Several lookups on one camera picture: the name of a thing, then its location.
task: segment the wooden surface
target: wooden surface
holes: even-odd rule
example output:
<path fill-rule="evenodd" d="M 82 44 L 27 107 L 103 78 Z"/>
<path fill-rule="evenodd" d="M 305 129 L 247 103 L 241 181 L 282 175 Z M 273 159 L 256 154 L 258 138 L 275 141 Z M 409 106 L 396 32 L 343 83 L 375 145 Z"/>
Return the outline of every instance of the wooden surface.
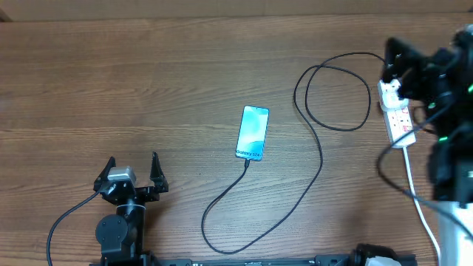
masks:
<path fill-rule="evenodd" d="M 0 0 L 13 21 L 465 13 L 471 0 Z"/>
<path fill-rule="evenodd" d="M 359 242 L 434 253 L 410 200 L 377 177 L 387 144 L 376 83 L 381 63 L 353 56 L 333 64 L 364 77 L 372 111 L 363 128 L 334 132 L 315 125 L 324 168 L 293 215 L 243 252 L 213 252 L 200 234 L 204 208 L 242 172 L 235 158 L 244 105 L 266 106 L 270 123 L 262 162 L 213 208 L 208 237 L 242 247 L 281 219 L 319 166 L 313 136 L 296 114 L 292 91 L 310 65 L 343 52 L 383 54 L 395 35 L 424 51 L 448 46 L 469 14 L 294 16 L 0 24 L 0 265 L 46 265 L 54 221 L 92 194 L 92 181 L 115 156 L 140 184 L 152 151 L 170 192 L 148 205 L 146 243 L 162 258 L 311 257 L 349 252 Z M 325 123 L 361 122 L 367 92 L 355 78 L 322 70 L 309 95 Z M 303 99 L 302 90 L 298 94 Z M 424 164 L 434 141 L 424 133 L 409 149 L 420 194 L 429 196 Z M 399 151 L 385 164 L 406 184 Z M 94 199 L 67 217 L 52 239 L 58 265 L 100 258 L 95 226 L 115 208 Z M 436 218 L 425 210 L 436 231 Z"/>

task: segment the white power cable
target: white power cable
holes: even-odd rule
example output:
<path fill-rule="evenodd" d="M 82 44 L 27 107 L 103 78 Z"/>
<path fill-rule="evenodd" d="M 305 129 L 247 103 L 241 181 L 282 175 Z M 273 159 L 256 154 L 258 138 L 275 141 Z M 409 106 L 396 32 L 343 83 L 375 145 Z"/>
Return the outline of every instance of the white power cable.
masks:
<path fill-rule="evenodd" d="M 409 163 L 409 155 L 407 154 L 407 147 L 403 147 L 402 151 L 404 153 L 404 161 L 406 162 L 407 179 L 409 181 L 409 188 L 410 188 L 411 193 L 415 195 L 414 182 L 412 181 L 411 165 Z M 417 209 L 417 212 L 419 213 L 419 218 L 421 218 L 422 225 L 425 227 L 427 234 L 429 234 L 430 240 L 432 241 L 432 244 L 435 247 L 435 251 L 437 252 L 438 265 L 440 265 L 440 247 L 437 243 L 437 240 L 434 234 L 432 233 L 432 230 L 430 230 L 430 227 L 427 224 L 426 219 L 423 217 L 422 209 L 419 206 L 419 202 L 416 199 L 414 199 L 414 205 L 415 205 L 415 208 Z"/>

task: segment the smartphone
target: smartphone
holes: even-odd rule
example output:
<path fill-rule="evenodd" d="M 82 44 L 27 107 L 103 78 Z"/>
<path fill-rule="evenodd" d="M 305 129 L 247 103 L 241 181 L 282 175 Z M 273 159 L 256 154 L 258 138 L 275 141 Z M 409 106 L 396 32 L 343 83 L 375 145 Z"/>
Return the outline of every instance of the smartphone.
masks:
<path fill-rule="evenodd" d="M 268 129 L 269 109 L 245 106 L 239 126 L 235 155 L 249 160 L 261 160 Z"/>

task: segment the blurry black robot arm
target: blurry black robot arm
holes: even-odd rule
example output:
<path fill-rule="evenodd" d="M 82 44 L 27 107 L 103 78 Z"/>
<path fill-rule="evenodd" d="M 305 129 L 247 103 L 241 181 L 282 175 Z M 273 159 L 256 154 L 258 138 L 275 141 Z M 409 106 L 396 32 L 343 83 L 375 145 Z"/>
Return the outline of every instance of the blurry black robot arm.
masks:
<path fill-rule="evenodd" d="M 425 56 L 390 38 L 386 45 L 383 82 L 399 79 L 399 97 L 419 100 L 432 121 L 438 142 L 429 155 L 428 175 L 434 200 L 473 230 L 473 25 L 458 31 L 450 50 Z M 448 219 L 439 218 L 442 265 L 473 260 L 472 239 Z"/>

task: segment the phone screen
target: phone screen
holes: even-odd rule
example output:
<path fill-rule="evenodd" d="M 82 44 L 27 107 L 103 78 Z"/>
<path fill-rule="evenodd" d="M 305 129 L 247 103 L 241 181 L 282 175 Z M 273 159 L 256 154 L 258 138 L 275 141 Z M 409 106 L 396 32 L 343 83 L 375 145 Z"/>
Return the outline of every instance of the phone screen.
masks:
<path fill-rule="evenodd" d="M 261 160 L 268 128 L 269 109 L 245 106 L 239 127 L 235 155 L 249 160 Z"/>

